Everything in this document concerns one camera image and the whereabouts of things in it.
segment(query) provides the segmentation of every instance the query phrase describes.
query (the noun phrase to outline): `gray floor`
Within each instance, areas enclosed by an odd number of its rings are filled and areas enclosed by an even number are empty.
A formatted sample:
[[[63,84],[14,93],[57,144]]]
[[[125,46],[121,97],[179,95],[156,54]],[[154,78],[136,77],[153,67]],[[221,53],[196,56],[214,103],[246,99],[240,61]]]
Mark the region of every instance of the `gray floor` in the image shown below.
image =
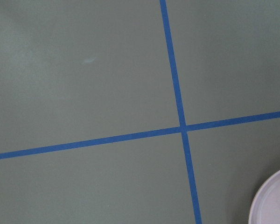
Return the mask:
[[[280,0],[167,0],[187,124],[280,111]],[[179,126],[158,0],[0,0],[0,153]],[[247,223],[280,119],[188,132],[203,224]],[[0,160],[0,223],[194,224],[181,135]]]

